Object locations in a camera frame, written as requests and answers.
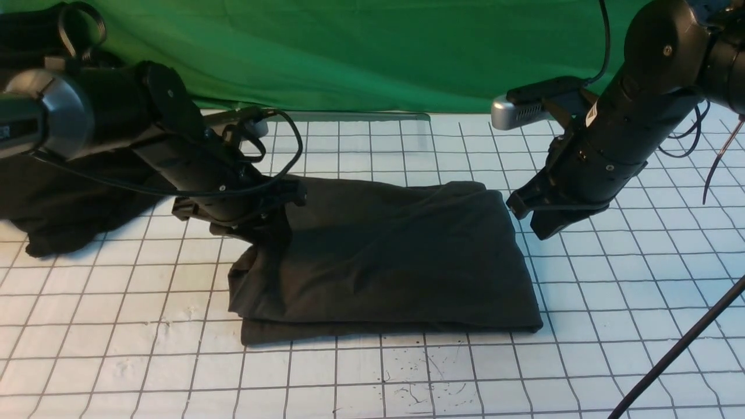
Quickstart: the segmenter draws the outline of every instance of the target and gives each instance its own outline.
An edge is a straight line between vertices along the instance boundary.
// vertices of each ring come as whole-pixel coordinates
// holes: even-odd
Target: black wire
[[[733,285],[732,288],[712,307],[709,311],[704,314],[703,317],[689,330],[687,333],[678,340],[677,343],[655,364],[654,367],[629,391],[626,397],[613,409],[608,419],[619,419],[632,403],[644,393],[656,379],[662,375],[663,372],[683,353],[701,333],[706,330],[715,320],[719,317],[722,312],[727,309],[740,295],[745,292],[745,276]]]
[[[90,174],[86,173],[81,170],[77,170],[76,168],[70,166],[69,164],[65,162],[60,162],[59,160],[53,158],[47,153],[43,153],[40,151],[35,151],[31,154],[32,157],[37,158],[38,160],[43,161],[44,163],[51,164],[54,167],[60,168],[62,170],[68,171],[72,174],[76,174],[81,177],[85,177],[89,180],[94,180],[95,182],[103,183],[105,185],[114,186],[117,188],[122,189],[128,189],[130,191],[147,194],[147,195],[157,195],[157,196],[184,196],[187,198],[227,198],[227,197],[235,197],[235,196],[241,196],[241,195],[251,195],[257,192],[261,192],[265,189],[268,189],[272,186],[274,186],[277,182],[279,182],[289,171],[292,169],[293,166],[295,166],[295,163],[300,159],[300,156],[302,155],[302,136],[300,135],[300,131],[297,129],[297,126],[295,125],[295,122],[290,118],[290,116],[282,112],[281,110],[266,110],[265,115],[267,118],[271,116],[281,116],[284,118],[288,124],[290,124],[290,127],[292,128],[292,132],[295,134],[295,138],[297,139],[297,152],[292,157],[289,163],[285,165],[285,167],[274,177],[272,177],[271,180],[269,180],[266,183],[262,183],[258,186],[253,186],[246,189],[235,189],[232,191],[221,191],[221,192],[210,192],[210,191],[168,191],[166,189],[157,189],[157,188],[148,188],[146,186],[140,186],[136,185],[134,183],[129,183],[123,180],[118,179],[112,179],[110,177],[103,177],[98,176],[96,174]]]
[[[703,123],[703,119],[706,117],[706,115],[708,115],[709,109],[711,109],[711,102],[708,99],[706,99],[706,109],[704,109],[704,111],[701,112],[698,105],[696,106],[696,108],[694,109],[694,111],[696,112],[696,121],[686,132],[678,136],[676,135],[668,136],[669,139],[683,139],[691,135],[691,133],[694,130],[696,130],[696,137],[694,138],[694,141],[691,144],[691,147],[685,153],[680,154],[680,155],[672,154],[669,151],[664,150],[662,146],[659,146],[657,147],[657,149],[660,151],[660,153],[663,153],[665,156],[668,156],[668,157],[673,157],[674,159],[683,159],[683,158],[690,156],[691,153],[693,153],[694,150],[696,150],[696,147],[698,147],[698,143],[701,140],[701,133],[702,133],[701,124]]]
[[[608,65],[610,63],[610,19],[608,19],[608,8],[606,7],[605,0],[598,0],[600,2],[600,12],[603,14],[603,26],[605,27],[605,55],[603,56],[603,66],[600,71],[593,78],[589,78],[585,81],[585,87],[593,84],[600,80],[608,71]]]
[[[88,47],[88,49],[85,50],[83,55],[79,57],[77,55],[77,52],[75,51],[75,46],[72,45],[72,41],[70,40],[70,37],[67,35],[67,30],[65,29],[65,19],[67,17],[67,13],[70,10],[79,10],[81,12],[87,13],[89,16],[93,18],[96,26],[98,26],[98,41],[94,45],[91,45],[90,47]],[[70,54],[70,57],[77,58],[86,63],[92,60],[92,56],[95,50],[100,48],[101,45],[103,45],[104,42],[106,42],[106,38],[107,38],[107,29],[106,29],[106,22],[104,21],[104,17],[93,6],[83,1],[74,1],[66,5],[62,9],[62,12],[60,13],[60,17],[57,19],[57,31],[59,32],[60,39],[62,40],[62,44],[65,45],[67,52]]]
[[[727,141],[722,145],[722,148],[719,150],[719,153],[717,153],[717,156],[714,158],[714,163],[711,164],[711,168],[708,170],[708,175],[706,176],[706,182],[703,185],[703,199],[702,203],[706,205],[706,194],[708,193],[708,188],[711,185],[711,179],[714,177],[714,172],[717,170],[717,167],[719,166],[719,162],[722,160],[722,157],[724,157],[724,154],[727,152],[727,149],[729,148],[729,145],[732,144],[733,141],[735,141],[735,137],[740,132],[740,129],[743,127],[743,123],[745,123],[745,116],[740,115],[740,121],[738,122],[738,126],[735,127],[735,130],[732,131],[731,134],[729,134],[729,138]]]

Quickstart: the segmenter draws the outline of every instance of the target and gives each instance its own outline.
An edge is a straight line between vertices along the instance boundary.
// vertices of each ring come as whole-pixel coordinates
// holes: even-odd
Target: cloth fold
[[[537,331],[524,256],[497,191],[305,177],[289,245],[254,245],[229,272],[245,345],[414,331]]]

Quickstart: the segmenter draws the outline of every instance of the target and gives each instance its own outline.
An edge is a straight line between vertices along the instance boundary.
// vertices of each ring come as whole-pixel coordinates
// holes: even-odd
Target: black cloth
[[[245,345],[414,331],[531,331],[543,323],[502,196],[476,182],[404,188],[303,178],[293,238],[229,272]]]
[[[0,15],[0,89],[22,70],[41,67],[44,56],[66,54],[57,30],[64,3],[45,10]],[[85,22],[69,13],[66,25],[75,45],[89,45]],[[112,66],[118,59],[99,52],[93,63]],[[70,162],[71,166],[138,185],[172,189],[132,151],[123,149]],[[153,207],[161,198],[83,179],[32,157],[0,160],[0,219],[28,234],[26,252],[34,257],[71,253],[99,233],[114,230]]]

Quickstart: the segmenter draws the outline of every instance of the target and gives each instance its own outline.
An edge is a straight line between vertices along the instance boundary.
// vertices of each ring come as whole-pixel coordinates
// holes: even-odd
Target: black cable
[[[703,123],[703,119],[706,118],[706,115],[708,115],[709,109],[711,109],[711,102],[710,100],[706,99],[706,108],[704,109],[703,112],[701,112],[698,105],[695,107],[694,111],[696,113],[696,121],[686,132],[678,136],[677,135],[668,136],[669,139],[683,139],[691,135],[691,133],[694,130],[696,130],[696,137],[694,138],[694,141],[691,144],[691,147],[685,153],[680,154],[680,155],[672,154],[669,151],[666,151],[665,149],[663,149],[662,146],[659,146],[657,147],[657,149],[660,151],[660,153],[663,153],[665,156],[668,156],[668,157],[673,157],[674,159],[684,159],[690,156],[691,153],[693,153],[694,150],[696,150],[696,147],[698,147],[698,143],[701,140],[701,133],[702,133],[701,124]]]
[[[654,367],[644,376],[635,386],[629,391],[626,397],[616,406],[611,412],[608,419],[619,419],[631,404],[649,388],[652,383],[662,375],[663,372],[680,356],[683,351],[691,346],[691,343],[701,335],[715,320],[719,317],[722,312],[730,306],[740,295],[745,292],[745,276],[732,287],[730,290],[712,307],[709,311],[701,317],[687,333],[677,342],[675,345],[655,364]]]
[[[598,0],[600,2],[600,12],[603,14],[603,26],[605,27],[605,54],[603,56],[603,66],[600,71],[593,77],[585,81],[585,87],[593,84],[600,80],[608,71],[608,65],[610,63],[610,19],[608,19],[608,8],[606,7],[605,0]]]
[[[65,29],[65,19],[67,17],[67,13],[70,10],[79,10],[81,12],[87,13],[89,16],[91,16],[91,18],[93,18],[93,21],[95,22],[96,26],[98,26],[98,42],[88,47],[88,49],[85,50],[83,55],[79,57],[77,55],[77,52],[75,51],[75,46],[72,45],[72,41],[70,40],[70,37],[67,35],[67,30]],[[62,12],[60,13],[60,17],[57,19],[57,31],[60,33],[60,39],[62,40],[62,44],[65,45],[67,52],[70,54],[70,57],[77,58],[85,63],[88,63],[89,61],[92,60],[93,53],[95,52],[95,50],[100,48],[101,45],[103,45],[104,42],[106,42],[106,38],[107,38],[106,22],[104,21],[104,17],[93,6],[83,1],[74,1],[66,5],[62,9]]]
[[[274,177],[272,177],[271,180],[269,180],[266,183],[262,183],[261,185],[253,186],[253,187],[246,188],[246,189],[235,189],[232,191],[210,192],[210,191],[168,191],[166,189],[148,188],[146,186],[136,185],[134,183],[125,182],[123,180],[98,176],[96,174],[90,174],[90,173],[86,173],[81,170],[77,170],[76,168],[70,166],[69,164],[65,162],[60,162],[59,160],[53,158],[49,154],[43,153],[40,151],[33,152],[31,156],[35,157],[38,160],[43,161],[44,163],[51,164],[54,167],[60,168],[62,170],[68,171],[72,174],[76,174],[81,177],[85,177],[86,179],[94,180],[95,182],[103,183],[109,186],[114,186],[116,188],[128,189],[130,191],[147,194],[147,195],[183,196],[187,198],[228,198],[228,197],[235,197],[235,196],[241,196],[241,195],[251,195],[257,192],[261,192],[265,189],[268,189],[276,185],[290,171],[290,169],[292,169],[293,166],[295,166],[295,163],[297,163],[297,161],[300,160],[300,156],[302,155],[302,136],[300,135],[300,131],[297,129],[297,126],[295,125],[295,122],[292,120],[292,118],[290,118],[290,116],[287,113],[282,112],[281,110],[266,110],[265,116],[267,118],[271,116],[281,116],[288,122],[288,124],[290,124],[290,127],[292,128],[292,132],[295,134],[295,138],[297,139],[297,152],[292,157],[290,162],[287,163],[287,165],[285,165],[285,167],[279,173],[277,173]]]
[[[711,164],[711,168],[708,170],[708,175],[706,176],[706,182],[703,185],[703,199],[702,203],[706,205],[706,194],[708,193],[708,188],[711,185],[711,179],[714,177],[714,172],[717,170],[717,167],[719,166],[719,162],[722,160],[722,157],[724,157],[724,154],[727,152],[727,149],[729,148],[729,145],[732,144],[733,141],[735,141],[735,137],[740,132],[740,129],[743,127],[743,123],[745,123],[745,116],[740,115],[740,121],[738,122],[737,127],[735,127],[735,130],[732,131],[731,134],[729,134],[729,138],[727,141],[724,142],[724,145],[722,145],[722,148],[719,150],[719,153],[717,153],[717,156],[714,158],[714,163]]]

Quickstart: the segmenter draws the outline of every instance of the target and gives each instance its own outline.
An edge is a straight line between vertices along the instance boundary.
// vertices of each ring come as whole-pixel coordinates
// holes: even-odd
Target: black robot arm
[[[553,116],[565,132],[545,167],[507,204],[547,239],[607,209],[649,156],[704,99],[745,114],[742,1],[653,0],[632,20],[624,63],[598,97],[579,78],[514,89],[509,105]],[[492,110],[496,128],[511,125]]]
[[[69,169],[70,160],[128,147],[174,187],[170,193],[143,192],[181,196],[175,216],[208,221],[216,235],[286,241],[285,205],[305,203],[303,185],[283,179],[287,170],[264,176],[239,148],[244,139],[261,148],[253,128],[278,114],[287,117],[277,110],[243,110],[241,121],[220,136],[173,69],[152,62],[80,68],[77,60],[48,58],[44,69],[18,74],[0,95],[0,158],[26,153]],[[291,126],[299,157],[302,140]]]

